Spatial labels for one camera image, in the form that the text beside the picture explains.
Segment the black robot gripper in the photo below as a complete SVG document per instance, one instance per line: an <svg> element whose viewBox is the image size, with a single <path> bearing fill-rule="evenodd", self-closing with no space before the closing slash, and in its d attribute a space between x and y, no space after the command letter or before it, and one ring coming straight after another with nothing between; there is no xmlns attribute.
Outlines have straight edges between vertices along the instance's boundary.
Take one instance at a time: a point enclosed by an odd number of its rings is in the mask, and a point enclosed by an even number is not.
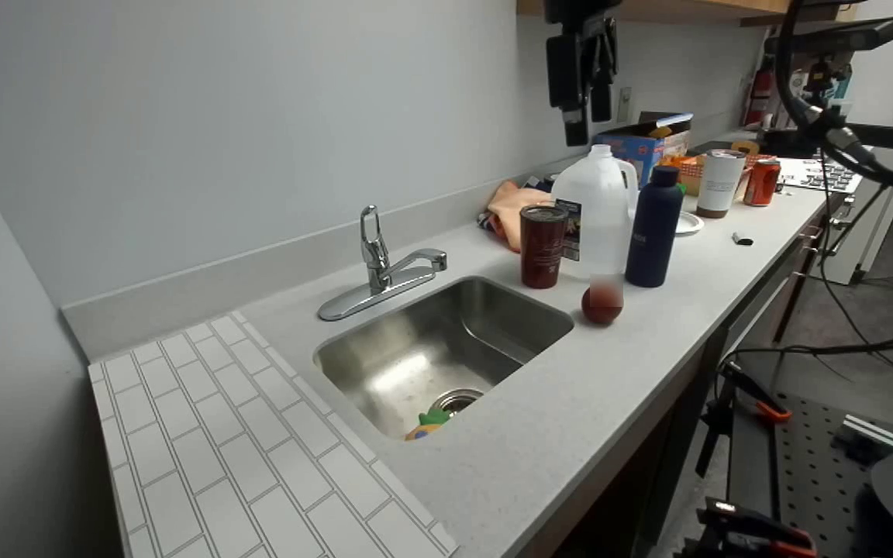
<svg viewBox="0 0 893 558"><path fill-rule="evenodd" d="M545 41L550 106L565 119L567 146L589 142L589 119L611 120L618 74L621 0L542 0L542 17L559 27Z"/></svg>

